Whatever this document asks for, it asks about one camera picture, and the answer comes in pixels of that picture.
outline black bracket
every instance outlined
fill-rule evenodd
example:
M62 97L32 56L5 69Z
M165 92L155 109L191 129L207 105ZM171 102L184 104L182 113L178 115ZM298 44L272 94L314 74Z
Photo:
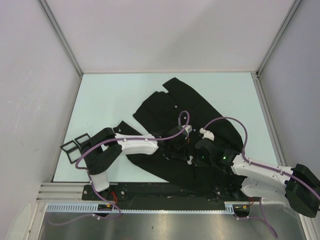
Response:
M88 141L89 139L90 139L89 134L88 134L88 133L85 133L85 134L83 134L83 135L81 135L81 136L78 136L78 137L75 138L74 140L75 140L75 142L76 142L79 146L81 146L81 144L83 144L85 141Z
M112 182L110 187L99 194L108 201L114 192L119 208L124 210L168 210L207 211L225 210L225 201L235 198L215 197L216 193L201 194L167 182ZM82 192L84 201L101 201L91 185L85 185Z
M74 164L81 156L79 146L74 140L68 141L61 145L60 148L66 153L71 164Z
M304 181L317 194L320 194L320 181L309 168L302 164L297 164L291 170L295 177ZM315 218L320 206L318 198L293 178L290 178L285 184L285 197L288 199L291 208L306 217Z

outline light blue table surface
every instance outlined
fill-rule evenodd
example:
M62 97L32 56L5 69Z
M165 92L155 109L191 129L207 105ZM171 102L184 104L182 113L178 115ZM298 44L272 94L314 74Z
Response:
M277 164L251 74L245 72L85 74L64 142L85 133L93 136L103 128L117 126L122 120L147 134L132 115L153 92L167 92L162 84L174 77L193 87L223 116L243 122L249 134L245 151L248 157ZM236 122L232 124L244 139L242 127ZM107 172L110 182L165 182L135 166L126 156L117 158ZM62 152L53 180L87 182L89 179L86 172L77 170Z

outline gray wall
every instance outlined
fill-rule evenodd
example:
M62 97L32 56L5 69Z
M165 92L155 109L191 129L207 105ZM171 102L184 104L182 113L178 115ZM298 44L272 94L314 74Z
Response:
M0 2L0 239L50 175L79 77L36 0Z
M47 0L85 73L254 71L293 1Z
M319 0L302 1L296 16L261 75L288 164L293 166L302 163L318 178L320 178L319 13Z

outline black fabric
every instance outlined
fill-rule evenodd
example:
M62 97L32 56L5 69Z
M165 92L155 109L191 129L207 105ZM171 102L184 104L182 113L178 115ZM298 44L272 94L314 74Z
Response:
M154 92L142 103L133 117L149 133L156 133L176 127L180 112L187 110L190 113L189 124L196 129L189 134L188 152L192 155L195 144L201 139L199 129L210 120L222 115L192 87L177 78L167 81L163 86L168 93ZM182 117L181 124L185 122L186 120ZM119 129L121 134L140 135L125 122L121 122L114 131L118 132ZM219 120L207 129L215 135L214 143L217 146L221 146L222 149L241 151L243 147L241 136L228 120ZM127 157L133 164L147 172L198 193L212 193L215 186L228 187L235 181L233 176L229 174L227 176L212 166L196 167L162 154L133 154Z

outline purple cable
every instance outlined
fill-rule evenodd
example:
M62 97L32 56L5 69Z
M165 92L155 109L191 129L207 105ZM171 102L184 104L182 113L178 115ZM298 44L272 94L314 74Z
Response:
M179 115L179 117L178 117L178 122L179 122L179 123L181 122L181 116L182 116L183 113L185 113L185 114L187 115L187 119L186 119L186 123L185 123L184 127L183 127L178 133L176 133L176 134L174 134L174 135L172 135L172 136L164 137L164 138L128 137L128 138L112 138L112 139L108 139L108 140L102 141L102 142L94 145L94 146L91 147L90 149L88 149L84 154L82 154L82 156L79 157L79 159L76 161L76 163L75 163L75 168L76 168L76 169L88 170L86 167L81 167L81 166L79 166L79 163L80 163L81 160L84 159L89 153L91 153L93 150L99 148L100 146L102 146L102 145L104 145L104 144L108 144L108 143L116 142L116 141L123 141L123 140L125 140L125 139L127 139L127 140L142 140L142 139L147 139L148 141L166 141L166 140L170 140L170 139L173 139L173 138L179 136L180 134L182 134L182 133L186 130L186 128L187 128L187 126L188 126L188 124L189 124L189 121L190 121L190 114L189 114L189 112L186 111L186 110L184 110L184 111L182 111L182 112L180 113L180 115ZM116 209L119 211L119 213L118 213L116 216L113 216L113 217L100 217L100 218L102 218L102 219L116 219L116 218L120 217L121 214L122 214L120 208L119 208L116 204L114 204L113 202L110 202L110 201L106 200L105 198L103 198L103 197L97 192L97 190L95 189L94 183L92 182L92 179L91 179L91 177L90 177L89 172L88 172L87 174L88 174L88 177L89 177L89 179L90 179L91 186L92 186L92 189L93 189L94 193L95 193L101 200L109 203L110 205L112 205L114 208L116 208Z
M259 205L260 205L260 210L261 210L261 213L262 213L262 216L263 216L263 219L264 219L265 224L267 225L269 231L270 231L271 234L274 236L274 238L277 239L277 238L278 238L278 234L276 233L276 231L274 230L274 228L270 225L270 223L267 221L267 218L266 218L266 215L265 215L265 211L264 211L264 209L262 208L262 197L260 198Z
M222 117L217 117L213 120L211 120L210 122L207 123L207 125L205 125L204 129L206 129L210 124L212 124L213 122L215 121L218 121L218 120L221 120L221 119L230 119L230 120L233 120L233 121L236 121L237 123L239 123L243 130L244 130L244 133L245 133L245 139L244 139L244 143L243 143L243 148L242 148L242 152L241 152L241 155L243 157L243 159L247 162L247 163L250 163L250 161L247 159L247 157L245 156L245 148L247 146L247 142L248 142L248 131L245 127L245 125L240 122L238 119L236 118L233 118L233 117L229 117L229 116L222 116ZM263 164L260 164L260 163L256 163L256 162L251 162L252 165L255 165L255 166L258 166L260 168L263 168L263 169L268 169L268 170L271 170L271 171L274 171L276 173L281 173L281 170L277 169L277 168L274 168L274 167L271 167L271 166L266 166L266 165L263 165ZM315 195L315 197L320 201L320 196L318 195L318 193L316 191L314 191L308 184L306 184L304 181L302 181L301 179L297 178L296 176L293 176L292 174L290 173L287 173L285 171L282 172L282 174L294 179L295 181L299 182L300 184L302 184L304 187L306 187L313 195Z
M259 221L263 222L264 224L267 224L265 220L263 220L262 218L257 217L257 216L238 217L236 214L234 214L234 216L236 217L237 220L255 219L255 220L259 220ZM276 233L275 229L271 225L270 225L269 230L270 230L271 234L273 235L273 237L275 239L277 239L278 238L278 234Z
M243 130L244 130L244 133L245 133L245 138L244 138L244 143L243 143L243 148L242 148L242 151L241 151L241 155L243 157L243 159L249 164L250 161L247 159L247 157L245 156L245 148L247 146L247 143L248 143L248 131L247 131L247 128L245 127L245 125L239 121L238 119L236 118L233 118L233 117L229 117L229 116L221 116L221 117L217 117L213 120L211 120L210 122L207 123L207 125L205 125L204 129L206 129L210 124L214 123L215 121L218 121L218 120L222 120L222 119L230 119L230 120L233 120L237 123L239 123ZM271 170L271 171L274 171L276 173L280 173L281 174L281 170L277 169L277 168L274 168L274 167L270 167L270 166L266 166L266 165L263 165L263 164L260 164L260 163L256 163L256 162L251 162L250 164L254 165L254 166L257 166L257 167L260 167L260 168L263 168L263 169L268 169L268 170ZM307 185L304 181L302 181L301 179L297 178L296 176L293 176L292 174L290 173L287 173L285 171L282 172L282 174L294 179L295 181L299 182L300 184L302 184L304 187L306 187L312 194L314 194L318 200L320 201L320 196L317 194L316 191L314 191L309 185ZM261 202L261 199L260 199L260 209L261 209L261 212L262 212L262 215L263 215L263 222L267 225L267 227L269 228L270 232L272 233L272 235L275 237L275 238L278 238L278 235L277 233L275 232L275 230L272 228L272 226L269 224L268 220L266 219L265 217L265 214L264 214L264 211L263 211L263 208L262 208L262 202Z
M166 141L166 140L173 139L173 138L179 136L180 134L182 134L182 133L186 130L186 128L187 128L187 126L188 126L188 124L189 124L189 121L190 121L190 114L189 114L189 112L186 111L186 110L184 110L184 111L182 111L182 112L180 113L179 118L178 118L178 121L180 121L180 118L181 118L181 116L182 116L183 113L186 113L187 119L186 119L186 123L185 123L183 129L181 129L181 131L179 131L178 133L176 133L176 134L174 134L174 135L172 135L172 136L168 136L168 137L164 137L164 138L147 138L147 140L149 140L149 141ZM79 166L79 163L80 163L81 160L84 159L89 153L91 153L93 150L99 148L101 145L108 144L108 143L112 143L112 142L116 142L116 141L123 141L124 139L125 139L125 138L112 138L112 139L104 140L104 141L102 141L102 142L94 145L93 147L91 147L90 149L88 149L84 154L82 154L81 157L79 157L79 159L78 159L78 160L76 161L76 163L75 163L75 168L76 168L76 169L87 170L86 167L81 167L81 166ZM144 138L144 137L128 137L128 138L126 138L126 139L127 139L127 140L141 140L141 139L146 139L146 138Z

